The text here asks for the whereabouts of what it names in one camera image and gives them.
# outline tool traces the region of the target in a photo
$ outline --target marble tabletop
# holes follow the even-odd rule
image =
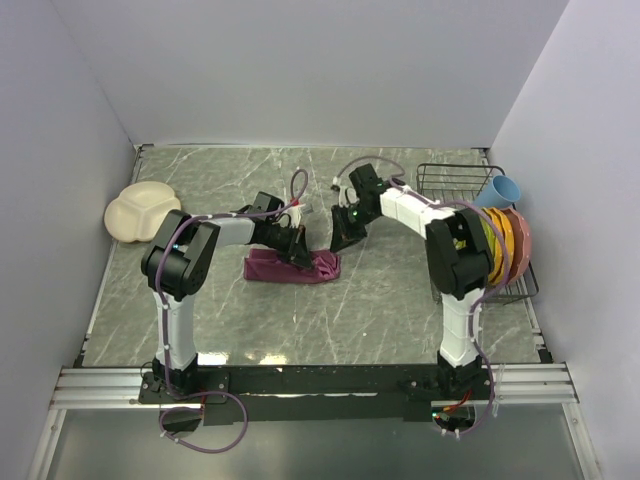
[[[150,147],[137,181],[171,185],[190,213],[235,210],[263,190],[287,197],[297,166],[310,174],[304,196],[311,249],[328,248],[331,180],[365,154],[400,162],[415,185],[422,162],[481,164],[478,150],[401,148]],[[373,162],[381,176],[394,172]],[[215,252],[195,304],[195,342],[202,364],[430,363],[442,338],[442,311],[432,299],[423,240],[380,218],[369,236],[340,253],[342,275],[319,285],[248,282],[242,277],[249,246]],[[140,259],[146,244],[117,244],[89,333],[84,366],[133,366],[153,358],[156,311]],[[538,362],[523,302],[487,305],[481,344],[494,362]]]

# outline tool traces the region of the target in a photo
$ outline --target white enclosure wall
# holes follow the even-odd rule
[[[491,150],[521,184],[541,293],[607,479],[640,476],[640,4],[571,0]]]
[[[567,0],[53,0],[134,143],[487,147]]]
[[[0,1],[0,477],[26,476],[109,249],[133,148],[47,0]]]

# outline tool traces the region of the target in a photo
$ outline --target pink cloth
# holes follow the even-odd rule
[[[278,259],[275,250],[252,248],[244,259],[245,280],[272,283],[323,283],[340,276],[340,257],[329,250],[311,252],[315,268],[305,270]]]

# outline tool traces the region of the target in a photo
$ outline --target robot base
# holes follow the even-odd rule
[[[432,401],[458,400],[470,389],[472,400],[489,398],[488,373],[479,359],[456,369],[439,361],[444,364],[199,366],[191,392],[223,390],[239,395],[251,421],[402,418],[428,422]],[[154,372],[144,375],[140,403],[185,403],[168,395],[162,378]],[[219,395],[206,399],[204,425],[241,421],[235,402]]]

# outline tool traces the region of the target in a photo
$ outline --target plate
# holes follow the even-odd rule
[[[488,208],[483,208],[482,210],[484,210],[484,213],[486,213],[489,218],[491,218],[491,221],[495,224],[495,226],[498,227],[498,231],[502,232],[500,218],[498,218],[498,216]],[[493,284],[493,278],[498,275],[500,269],[502,268],[502,249],[499,246],[498,239],[495,234],[493,235],[493,248],[491,250],[493,252],[493,270],[489,274],[489,283]]]
[[[531,229],[524,217],[513,208],[505,208],[502,212],[513,226],[515,252],[511,269],[509,270],[509,283],[513,283],[526,272],[529,266],[532,246]]]
[[[494,279],[494,285],[497,285],[502,281],[505,275],[507,276],[509,275],[511,265],[513,263],[513,251],[515,248],[515,239],[513,236],[513,228],[511,226],[511,222],[509,221],[509,218],[497,208],[491,208],[490,210],[498,217],[500,221],[500,226],[502,227],[502,235],[504,236],[504,243],[505,243],[505,246],[507,247],[507,252],[509,254],[508,258],[503,254],[502,268],[500,269],[500,272]],[[497,241],[497,239],[496,239],[496,248],[500,248],[499,242]]]

